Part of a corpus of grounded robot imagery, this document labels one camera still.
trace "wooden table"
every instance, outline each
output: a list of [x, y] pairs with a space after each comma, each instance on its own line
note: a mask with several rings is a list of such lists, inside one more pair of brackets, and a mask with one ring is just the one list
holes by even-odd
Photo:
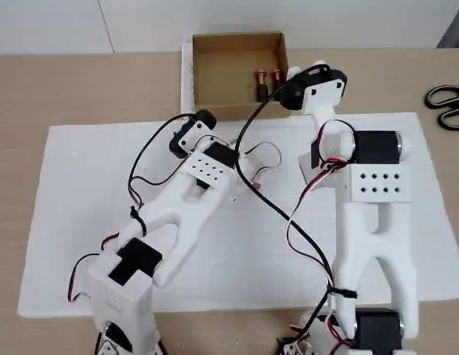
[[[419, 114], [459, 244], [459, 132], [422, 104], [435, 84], [459, 84], [459, 50], [290, 51], [347, 73], [337, 113]], [[167, 119], [178, 113], [176, 53], [0, 57], [0, 354], [91, 354], [91, 319], [22, 319], [19, 286], [50, 125]], [[170, 354], [271, 354], [301, 310], [158, 314]], [[459, 354], [459, 300], [421, 303], [420, 354]]]

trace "black wire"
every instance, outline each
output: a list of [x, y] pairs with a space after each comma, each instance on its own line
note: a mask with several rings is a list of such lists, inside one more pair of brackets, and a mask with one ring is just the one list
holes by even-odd
[[76, 274], [76, 269], [78, 268], [78, 265], [80, 265], [81, 261], [86, 259], [87, 257], [97, 257], [98, 255], [99, 253], [89, 253], [89, 254], [86, 254], [80, 257], [80, 259], [78, 259], [78, 261], [76, 262], [75, 266], [73, 267], [72, 274], [69, 277], [68, 292], [67, 292], [68, 302], [74, 302], [76, 300], [76, 297], [78, 297], [81, 294], [81, 292], [78, 292], [75, 296], [72, 295], [73, 286], [75, 283], [75, 274]]
[[98, 337], [96, 338], [96, 345], [95, 345], [95, 355], [98, 355], [99, 352], [99, 345], [101, 343], [101, 337], [103, 336], [103, 333], [99, 332]]
[[[315, 142], [319, 145], [319, 140], [321, 139], [322, 135], [324, 134], [324, 128], [326, 127], [327, 123], [328, 122], [331, 122], [331, 121], [337, 121], [337, 122], [341, 122], [342, 124], [345, 124], [347, 127], [349, 127], [349, 129], [351, 130], [351, 132], [353, 133], [353, 138], [354, 140], [356, 140], [356, 129], [353, 127], [352, 124], [346, 122], [346, 121], [343, 121], [343, 120], [339, 120], [337, 118], [333, 119], [333, 120], [329, 120], [329, 121], [326, 121], [322, 124], [321, 127], [319, 127], [319, 131], [318, 131], [318, 135], [316, 136], [316, 140]], [[348, 163], [351, 163], [353, 158], [355, 156], [355, 152], [353, 152], [353, 155], [351, 157], [351, 159], [348, 160]], [[322, 162], [322, 163], [326, 163], [326, 160], [322, 157], [321, 155], [321, 152], [318, 152], [318, 157], [319, 157], [319, 160]]]
[[116, 239], [117, 237], [119, 237], [119, 232], [104, 238], [101, 242], [101, 251], [104, 250], [104, 246], [106, 245], [106, 243], [108, 243], [110, 240]]
[[[290, 78], [289, 80], [287, 80], [285, 83], [283, 83], [282, 85], [280, 85], [280, 87], [275, 90], [274, 92], [272, 92], [268, 98], [262, 102], [259, 107], [257, 107], [257, 109], [254, 111], [254, 113], [250, 116], [250, 118], [247, 120], [247, 122], [245, 123], [244, 127], [241, 129], [241, 132], [239, 133], [239, 136], [237, 137], [237, 140], [236, 140], [236, 145], [234, 147], [234, 150], [236, 152], [239, 152], [239, 149], [240, 149], [240, 145], [241, 145], [241, 142], [242, 142], [242, 138], [244, 137], [244, 134], [246, 133], [246, 131], [248, 130], [249, 126], [252, 124], [252, 122], [254, 121], [254, 119], [257, 117], [257, 115], [264, 109], [265, 106], [267, 106], [267, 104], [281, 91], [283, 90], [288, 83], [290, 83], [291, 81], [295, 81], [297, 78], [299, 78], [300, 76], [304, 75], [304, 74], [307, 74], [309, 72], [312, 72], [314, 70], [321, 70], [321, 69], [329, 69], [329, 66], [327, 66], [326, 64], [320, 64], [320, 65], [315, 65], [313, 67], [310, 67], [310, 68], [307, 68], [303, 71], [301, 71], [299, 74], [296, 74], [295, 76], [293, 76], [292, 78]], [[252, 183], [244, 176], [244, 173], [242, 172], [241, 170], [241, 166], [239, 164], [239, 161], [236, 160], [236, 170], [237, 170], [237, 173], [239, 174], [239, 176], [241, 177], [242, 181], [244, 181], [245, 185], [254, 193], [256, 194], [256, 196], [258, 198], [260, 198], [260, 200], [262, 200], [263, 202], [265, 202], [269, 207], [271, 207], [275, 212], [277, 212], [280, 216], [282, 216], [285, 220], [290, 220], [290, 217], [288, 216], [288, 214], [286, 214], [281, 208], [279, 208], [275, 203], [273, 203], [272, 201], [270, 201], [269, 199], [266, 198], [266, 196], [264, 196], [261, 192], [259, 192], [254, 186], [252, 186]], [[329, 261], [327, 260], [326, 258], [326, 255], [324, 254], [324, 252], [322, 251], [322, 249], [319, 247], [319, 245], [316, 243], [316, 241], [310, 237], [310, 235], [303, 230], [302, 227], [300, 227], [298, 225], [298, 223], [296, 223], [294, 220], [291, 221], [291, 225], [298, 231], [298, 233], [300, 233], [303, 238], [306, 239], [306, 241], [309, 242], [309, 244], [311, 244], [311, 246], [315, 249], [316, 253], [319, 255], [319, 257], [321, 258], [322, 262], [323, 262], [323, 265], [324, 267], [326, 268], [326, 271], [327, 273], [331, 276], [331, 278], [333, 278], [333, 272], [331, 270], [331, 267], [330, 267], [330, 264], [329, 264]]]
[[[259, 107], [257, 107], [257, 109], [254, 111], [254, 113], [250, 116], [250, 118], [247, 120], [247, 122], [245, 123], [244, 127], [241, 129], [241, 132], [239, 133], [239, 136], [237, 137], [237, 140], [236, 140], [236, 145], [234, 147], [234, 150], [236, 152], [239, 153], [239, 149], [240, 149], [240, 145], [241, 145], [241, 142], [242, 142], [242, 138], [244, 137], [244, 134], [246, 133], [246, 131], [248, 130], [249, 126], [252, 124], [252, 122], [254, 121], [254, 119], [257, 117], [257, 115], [264, 109], [265, 106], [267, 106], [267, 104], [273, 99], [275, 98], [275, 96], [278, 95], [278, 93], [280, 91], [282, 91], [287, 85], [288, 83], [292, 82], [292, 81], [296, 81], [298, 78], [300, 78], [301, 76], [307, 74], [307, 73], [310, 73], [314, 70], [328, 70], [330, 69], [329, 66], [327, 66], [326, 64], [319, 64], [319, 65], [315, 65], [315, 66], [312, 66], [310, 68], [307, 68], [305, 70], [302, 70], [300, 73], [296, 74], [295, 76], [293, 76], [292, 78], [288, 79], [285, 83], [283, 83], [282, 85], [280, 85], [280, 87], [275, 90], [274, 92], [272, 92], [268, 97], [267, 99], [262, 102]], [[270, 201], [268, 198], [266, 198], [266, 196], [264, 196], [261, 192], [259, 192], [254, 186], [252, 186], [251, 182], [244, 176], [243, 172], [242, 172], [242, 169], [241, 169], [241, 166], [239, 164], [239, 160], [236, 160], [236, 170], [237, 170], [237, 173], [239, 174], [239, 176], [241, 177], [242, 181], [244, 181], [245, 185], [260, 199], [262, 200], [265, 204], [267, 204], [269, 207], [271, 207], [275, 212], [277, 212], [280, 216], [282, 216], [286, 221], [290, 220], [290, 217], [280, 208], [278, 207], [275, 203], [273, 203], [272, 201]], [[311, 246], [315, 249], [316, 253], [319, 255], [319, 257], [321, 258], [322, 262], [323, 262], [323, 265], [324, 267], [326, 268], [326, 272], [331, 276], [331, 278], [333, 278], [333, 272], [331, 270], [331, 267], [330, 267], [330, 264], [329, 264], [329, 261], [327, 260], [326, 258], [326, 255], [324, 254], [324, 252], [322, 251], [322, 249], [319, 247], [319, 245], [316, 243], [316, 241], [310, 237], [310, 235], [303, 230], [302, 227], [300, 227], [295, 221], [291, 221], [290, 224], [298, 231], [298, 233], [300, 233], [303, 238], [306, 239], [306, 241], [309, 242], [309, 244], [311, 244]], [[303, 327], [303, 329], [294, 337], [294, 338], [289, 338], [289, 339], [286, 339], [286, 340], [278, 340], [279, 342], [279, 348], [283, 348], [283, 346], [285, 345], [289, 345], [289, 344], [292, 344], [294, 342], [297, 342], [298, 340], [300, 340], [307, 332], [308, 330], [310, 329], [310, 326], [313, 324], [313, 321], [315, 320], [316, 316], [318, 315], [318, 313], [321, 311], [324, 303], [326, 302], [327, 300], [327, 296], [328, 296], [328, 292], [326, 291], [323, 295], [323, 297], [321, 298], [321, 300], [319, 301], [318, 305], [316, 306], [316, 308], [314, 309], [313, 313], [311, 314], [310, 316], [310, 319], [308, 320], [308, 322], [306, 323], [306, 325]]]
[[[176, 115], [169, 120], [167, 120], [164, 124], [162, 124], [158, 130], [150, 137], [150, 139], [143, 145], [142, 149], [140, 150], [139, 154], [137, 154], [137, 157], [134, 160], [134, 163], [132, 164], [131, 172], [129, 173], [129, 179], [127, 180], [127, 190], [129, 191], [129, 195], [131, 196], [131, 199], [138, 205], [137, 209], [140, 209], [143, 205], [142, 197], [139, 195], [137, 191], [132, 187], [132, 180], [134, 177], [135, 169], [137, 168], [137, 164], [139, 163], [140, 158], [142, 157], [142, 154], [146, 151], [146, 149], [149, 147], [150, 143], [154, 141], [154, 139], [165, 129], [170, 123], [173, 121], [176, 121], [180, 118], [184, 117], [194, 117], [194, 113], [182, 113], [181, 115]], [[147, 183], [150, 183], [153, 186], [159, 186], [164, 183], [166, 183], [171, 176], [178, 170], [178, 167], [175, 169], [175, 171], [172, 172], [172, 174], [166, 178], [165, 180], [162, 180], [158, 183], [151, 183], [150, 181], [147, 181]]]

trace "cardboard box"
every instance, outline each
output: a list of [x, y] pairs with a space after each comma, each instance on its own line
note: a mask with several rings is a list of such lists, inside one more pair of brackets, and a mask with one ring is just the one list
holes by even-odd
[[[259, 106], [256, 71], [267, 72], [269, 94], [272, 71], [279, 69], [286, 75], [285, 37], [281, 32], [194, 35], [193, 68], [197, 109], [209, 109], [219, 119], [247, 119]], [[272, 101], [259, 116], [281, 118], [289, 114]]]

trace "screw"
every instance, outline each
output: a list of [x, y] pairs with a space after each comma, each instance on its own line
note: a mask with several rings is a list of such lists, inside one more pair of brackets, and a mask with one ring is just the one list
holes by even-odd
[[267, 76], [267, 73], [263, 69], [257, 70], [257, 83], [259, 85], [265, 85], [265, 77]]
[[[275, 69], [272, 72], [272, 79], [273, 79], [273, 91], [277, 91], [280, 85], [282, 85], [282, 72], [278, 69]], [[277, 94], [275, 96], [277, 101], [280, 101], [280, 95]]]
[[257, 81], [257, 88], [256, 88], [256, 99], [257, 102], [264, 102], [268, 98], [268, 88], [265, 84], [265, 77], [267, 73], [263, 69], [259, 69], [256, 71], [256, 81]]

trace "black cable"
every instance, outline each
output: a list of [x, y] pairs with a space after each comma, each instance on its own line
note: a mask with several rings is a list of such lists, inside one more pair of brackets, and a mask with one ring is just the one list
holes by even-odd
[[98, 355], [99, 352], [99, 345], [101, 343], [101, 337], [103, 336], [103, 333], [99, 332], [98, 337], [96, 338], [96, 345], [95, 345], [95, 355]]
[[321, 298], [321, 300], [319, 301], [318, 305], [313, 310], [313, 313], [310, 315], [310, 319], [307, 321], [305, 326], [301, 329], [301, 331], [296, 336], [292, 338], [287, 338], [287, 339], [277, 339], [277, 342], [279, 343], [279, 347], [277, 351], [279, 351], [279, 349], [283, 350], [283, 347], [286, 345], [293, 344], [294, 342], [298, 342], [299, 340], [305, 338], [305, 334], [308, 332], [308, 330], [310, 329], [310, 326], [315, 321], [316, 317], [318, 316], [318, 313], [321, 311], [321, 308], [323, 308], [323, 305], [327, 300], [327, 296], [328, 296], [328, 293], [326, 291], [323, 297]]
[[67, 292], [68, 302], [76, 301], [83, 294], [82, 292], [78, 292], [75, 296], [72, 295], [73, 286], [75, 284], [75, 274], [76, 274], [76, 269], [78, 268], [78, 265], [80, 265], [81, 261], [86, 259], [87, 257], [97, 257], [98, 255], [99, 255], [98, 253], [86, 254], [80, 257], [80, 259], [78, 259], [78, 261], [76, 262], [75, 266], [73, 266], [72, 274], [70, 275], [69, 282], [68, 282], [68, 292]]
[[[321, 69], [329, 69], [329, 66], [327, 66], [326, 64], [319, 64], [319, 65], [315, 65], [313, 67], [310, 67], [310, 68], [307, 68], [305, 70], [302, 70], [300, 73], [296, 74], [295, 76], [293, 76], [292, 78], [288, 79], [285, 83], [283, 83], [282, 85], [280, 85], [280, 87], [275, 90], [274, 92], [272, 92], [268, 98], [262, 102], [259, 107], [257, 107], [257, 109], [254, 111], [254, 113], [250, 116], [250, 118], [247, 120], [247, 122], [245, 123], [244, 127], [241, 129], [241, 132], [239, 133], [239, 136], [237, 137], [237, 140], [236, 140], [236, 145], [234, 147], [234, 150], [236, 152], [239, 153], [239, 149], [240, 149], [240, 145], [241, 145], [241, 142], [242, 142], [242, 138], [244, 137], [244, 134], [246, 133], [246, 131], [248, 130], [249, 126], [252, 124], [252, 122], [254, 121], [254, 119], [257, 117], [257, 115], [264, 109], [265, 106], [267, 106], [267, 104], [273, 99], [275, 98], [275, 96], [281, 91], [283, 90], [288, 83], [290, 83], [291, 81], [295, 81], [297, 78], [299, 78], [300, 76], [302, 75], [305, 75], [309, 72], [312, 72], [314, 70], [321, 70]], [[256, 194], [256, 196], [258, 198], [260, 198], [260, 200], [262, 200], [263, 202], [265, 202], [269, 207], [271, 207], [275, 212], [277, 212], [280, 216], [282, 216], [286, 221], [290, 220], [290, 217], [288, 216], [288, 214], [286, 214], [281, 208], [279, 208], [275, 203], [273, 203], [272, 201], [270, 201], [269, 199], [266, 198], [266, 196], [264, 196], [261, 192], [259, 192], [254, 186], [252, 186], [252, 183], [244, 176], [244, 173], [242, 172], [241, 170], [241, 166], [239, 164], [239, 161], [236, 160], [236, 170], [237, 170], [237, 173], [239, 174], [239, 176], [241, 177], [242, 181], [244, 181], [245, 185], [254, 193]], [[331, 276], [331, 278], [333, 277], [333, 272], [331, 270], [331, 267], [330, 267], [330, 264], [329, 264], [329, 261], [327, 260], [326, 258], [326, 255], [324, 254], [324, 252], [322, 251], [322, 249], [318, 246], [318, 244], [316, 243], [316, 241], [310, 237], [310, 235], [303, 230], [302, 227], [300, 227], [298, 225], [298, 223], [296, 223], [294, 220], [291, 221], [291, 225], [298, 231], [298, 233], [300, 233], [303, 238], [306, 239], [306, 241], [309, 242], [309, 244], [311, 244], [311, 246], [315, 249], [316, 253], [319, 255], [319, 257], [321, 258], [322, 262], [323, 262], [323, 265], [324, 267], [326, 268], [327, 270], [327, 273]]]
[[[246, 133], [246, 131], [248, 130], [249, 126], [252, 124], [252, 122], [254, 121], [254, 119], [257, 117], [257, 115], [264, 109], [265, 106], [267, 106], [267, 104], [273, 99], [275, 98], [280, 91], [282, 91], [287, 85], [288, 83], [290, 82], [293, 82], [293, 81], [296, 81], [298, 78], [300, 78], [301, 76], [305, 75], [305, 74], [308, 74], [314, 70], [329, 70], [329, 66], [326, 65], [326, 64], [319, 64], [319, 65], [315, 65], [315, 66], [312, 66], [312, 67], [309, 67], [305, 70], [302, 70], [300, 73], [296, 74], [295, 76], [293, 76], [292, 78], [288, 79], [285, 83], [283, 83], [282, 85], [280, 85], [280, 87], [275, 90], [274, 92], [272, 92], [268, 97], [267, 99], [262, 102], [259, 107], [257, 107], [257, 109], [254, 111], [254, 113], [250, 116], [250, 118], [247, 120], [247, 122], [245, 123], [245, 125], [243, 126], [243, 128], [241, 129], [241, 132], [239, 133], [239, 136], [237, 137], [237, 140], [236, 140], [236, 145], [234, 147], [234, 150], [238, 153], [239, 152], [239, 149], [240, 149], [240, 146], [241, 146], [241, 142], [242, 142], [242, 138], [244, 137], [244, 134]], [[244, 181], [245, 185], [260, 199], [262, 200], [265, 204], [267, 204], [269, 207], [271, 207], [275, 212], [277, 212], [280, 216], [282, 216], [286, 221], [289, 221], [290, 220], [290, 217], [280, 208], [278, 207], [275, 203], [273, 203], [272, 201], [270, 201], [268, 198], [266, 198], [266, 196], [264, 196], [261, 192], [259, 192], [254, 186], [252, 186], [252, 183], [244, 176], [243, 172], [242, 172], [242, 169], [241, 169], [241, 166], [239, 164], [239, 160], [236, 160], [236, 170], [237, 170], [237, 173], [239, 174], [239, 176], [241, 177], [242, 181]], [[333, 278], [333, 272], [331, 270], [331, 267], [330, 267], [330, 264], [329, 264], [329, 261], [327, 260], [326, 258], [326, 255], [324, 254], [324, 252], [322, 251], [322, 249], [319, 247], [319, 245], [316, 243], [316, 241], [305, 231], [303, 230], [302, 227], [300, 227], [298, 225], [298, 223], [296, 223], [295, 221], [291, 221], [290, 224], [298, 231], [298, 233], [300, 233], [301, 236], [303, 236], [303, 238], [306, 239], [306, 241], [309, 242], [309, 244], [311, 244], [311, 246], [315, 249], [316, 253], [319, 255], [319, 257], [321, 258], [322, 262], [323, 262], [323, 265], [324, 267], [326, 268], [326, 271], [327, 273], [331, 276], [331, 278]], [[310, 326], [313, 324], [313, 321], [315, 320], [316, 316], [318, 315], [318, 313], [321, 311], [324, 303], [326, 302], [327, 300], [327, 296], [328, 296], [328, 292], [326, 291], [324, 293], [324, 296], [321, 298], [321, 300], [319, 301], [318, 305], [316, 306], [316, 308], [314, 309], [313, 313], [311, 314], [310, 316], [310, 319], [308, 320], [308, 322], [306, 323], [306, 325], [303, 327], [303, 329], [294, 337], [294, 338], [288, 338], [286, 340], [278, 340], [278, 343], [279, 343], [279, 349], [283, 349], [283, 346], [285, 345], [289, 345], [289, 344], [293, 344], [294, 342], [297, 342], [298, 340], [300, 340], [307, 332], [308, 330], [310, 329]]]
[[[142, 208], [142, 205], [143, 205], [143, 201], [142, 201], [142, 197], [139, 195], [139, 193], [137, 191], [135, 191], [135, 189], [132, 187], [132, 180], [134, 179], [134, 173], [135, 173], [135, 169], [137, 168], [137, 164], [139, 163], [139, 160], [140, 158], [142, 157], [142, 154], [146, 151], [146, 149], [149, 147], [150, 143], [152, 143], [152, 141], [154, 141], [154, 139], [172, 122], [180, 119], [180, 118], [184, 118], [184, 117], [190, 117], [190, 118], [193, 118], [194, 117], [194, 113], [182, 113], [181, 115], [176, 115], [170, 119], [168, 119], [164, 124], [162, 124], [158, 129], [157, 131], [150, 137], [150, 139], [143, 145], [142, 149], [140, 150], [139, 154], [137, 154], [137, 157], [135, 158], [134, 160], [134, 163], [132, 164], [132, 168], [131, 168], [131, 172], [129, 173], [129, 179], [127, 180], [127, 190], [129, 191], [129, 195], [131, 196], [131, 199], [137, 204], [137, 209], [140, 209]], [[178, 168], [175, 169], [175, 171], [171, 174], [171, 176], [173, 176], [173, 174], [178, 170]], [[168, 178], [166, 178], [165, 180], [162, 180], [158, 183], [151, 183], [150, 181], [146, 181], [147, 183], [150, 183], [151, 185], [153, 186], [159, 186], [159, 185], [162, 185], [164, 183], [166, 183], [170, 178], [171, 176], [169, 176]]]

